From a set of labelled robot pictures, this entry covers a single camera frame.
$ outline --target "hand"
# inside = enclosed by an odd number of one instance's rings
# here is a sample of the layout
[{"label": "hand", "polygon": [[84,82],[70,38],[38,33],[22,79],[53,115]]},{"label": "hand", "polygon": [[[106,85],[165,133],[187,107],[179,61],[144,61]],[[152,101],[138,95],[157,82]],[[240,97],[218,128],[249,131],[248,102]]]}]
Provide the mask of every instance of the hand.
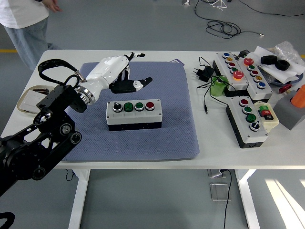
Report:
[{"label": "hand", "polygon": [[57,11],[62,11],[62,9],[59,8],[59,6],[57,5],[57,0],[42,0],[41,2],[54,13],[56,13]]}]

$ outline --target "floor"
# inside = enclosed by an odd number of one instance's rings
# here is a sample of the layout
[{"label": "floor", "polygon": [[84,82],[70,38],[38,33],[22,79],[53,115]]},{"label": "floor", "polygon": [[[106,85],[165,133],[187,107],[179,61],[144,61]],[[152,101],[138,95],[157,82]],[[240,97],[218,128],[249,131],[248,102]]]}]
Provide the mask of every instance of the floor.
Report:
[{"label": "floor", "polygon": [[[190,2],[182,6],[180,0],[59,1],[63,12],[50,14],[47,37],[63,49],[129,51],[253,51],[256,46],[271,48],[290,41],[305,54],[305,16],[263,15],[238,0],[225,2],[228,8],[223,11],[199,2],[201,16],[264,34],[221,39],[206,33],[207,22],[194,14],[197,1]],[[244,2],[281,14],[305,9],[303,0]],[[0,50],[7,49],[14,46],[0,26]],[[0,133],[30,76],[17,53],[0,52]],[[0,212],[16,215],[12,229],[68,228],[77,178],[68,182],[66,173],[55,169],[39,182],[18,181],[0,198]],[[246,229],[234,177],[233,172],[226,228]],[[305,228],[304,177],[303,170],[257,170],[249,178],[262,229]],[[81,228],[223,228],[225,202],[213,202],[210,194],[210,183],[219,182],[228,184],[228,174],[224,179],[210,179],[206,170],[93,170]]]}]

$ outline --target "orange object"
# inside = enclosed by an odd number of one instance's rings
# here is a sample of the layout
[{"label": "orange object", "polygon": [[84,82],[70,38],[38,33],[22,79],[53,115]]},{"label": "orange object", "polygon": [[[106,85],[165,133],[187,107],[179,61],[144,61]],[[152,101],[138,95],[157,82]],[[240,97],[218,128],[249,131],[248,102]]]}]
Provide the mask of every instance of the orange object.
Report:
[{"label": "orange object", "polygon": [[291,99],[293,106],[304,108],[305,107],[305,84],[297,91],[295,96]]}]

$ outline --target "white robotic hand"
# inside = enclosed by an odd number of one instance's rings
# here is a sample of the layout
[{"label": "white robotic hand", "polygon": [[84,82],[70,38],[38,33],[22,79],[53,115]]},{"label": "white robotic hand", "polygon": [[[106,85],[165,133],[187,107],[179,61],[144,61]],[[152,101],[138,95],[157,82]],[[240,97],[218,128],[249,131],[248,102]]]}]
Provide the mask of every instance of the white robotic hand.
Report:
[{"label": "white robotic hand", "polygon": [[115,94],[136,92],[142,89],[153,79],[149,77],[136,81],[129,80],[129,61],[144,56],[144,53],[131,52],[128,55],[102,59],[89,73],[86,80],[79,83],[76,91],[81,94],[86,104],[93,104],[99,99],[103,89],[109,88]]}]

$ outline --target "blue mat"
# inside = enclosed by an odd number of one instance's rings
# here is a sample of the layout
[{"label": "blue mat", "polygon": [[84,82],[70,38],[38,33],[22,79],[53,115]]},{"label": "blue mat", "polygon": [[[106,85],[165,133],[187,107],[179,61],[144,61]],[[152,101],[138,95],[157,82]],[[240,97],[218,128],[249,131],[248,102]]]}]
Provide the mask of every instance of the blue mat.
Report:
[{"label": "blue mat", "polygon": [[[84,77],[97,63],[84,64]],[[130,80],[152,77],[138,92],[112,94],[103,90],[99,100],[83,113],[68,108],[68,115],[82,134],[82,141],[64,161],[137,161],[193,158],[199,146],[183,65],[172,62],[130,62]],[[108,101],[160,99],[163,122],[160,129],[109,131]]]}]

